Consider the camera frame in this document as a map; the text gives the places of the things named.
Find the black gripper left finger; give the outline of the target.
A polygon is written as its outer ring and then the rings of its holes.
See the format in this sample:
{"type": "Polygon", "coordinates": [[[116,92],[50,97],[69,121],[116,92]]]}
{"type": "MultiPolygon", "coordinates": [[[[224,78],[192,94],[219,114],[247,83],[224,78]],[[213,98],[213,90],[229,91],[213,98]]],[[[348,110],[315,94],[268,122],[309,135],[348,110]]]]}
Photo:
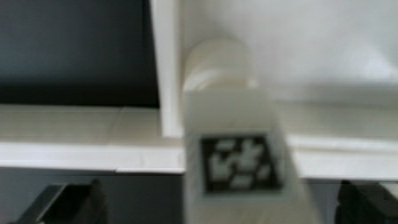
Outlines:
{"type": "Polygon", "coordinates": [[[14,224],[108,224],[100,180],[48,185],[14,224]]]}

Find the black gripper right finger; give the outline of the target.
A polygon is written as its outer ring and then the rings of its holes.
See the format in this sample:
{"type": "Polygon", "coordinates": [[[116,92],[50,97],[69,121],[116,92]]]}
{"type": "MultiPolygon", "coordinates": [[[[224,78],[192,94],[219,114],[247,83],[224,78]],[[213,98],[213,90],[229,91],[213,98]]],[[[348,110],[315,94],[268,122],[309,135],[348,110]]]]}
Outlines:
{"type": "Polygon", "coordinates": [[[398,182],[341,182],[334,224],[398,224],[398,182]]]}

